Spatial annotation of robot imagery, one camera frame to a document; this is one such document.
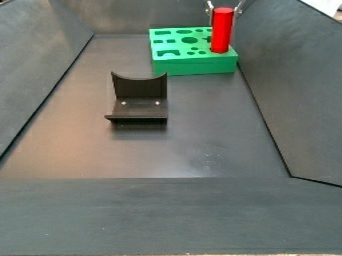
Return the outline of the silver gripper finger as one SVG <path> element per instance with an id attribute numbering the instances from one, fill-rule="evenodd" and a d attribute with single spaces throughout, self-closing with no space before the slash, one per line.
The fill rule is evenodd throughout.
<path id="1" fill-rule="evenodd" d="M 245 3 L 245 0 L 237 0 L 237 4 L 236 6 L 233 7 L 233 15 L 235 16 L 239 16 L 241 13 L 243 13 L 243 5 Z"/>
<path id="2" fill-rule="evenodd" d="M 211 0 L 204 0 L 204 11 L 208 16 L 208 24 L 212 24 L 213 3 Z"/>

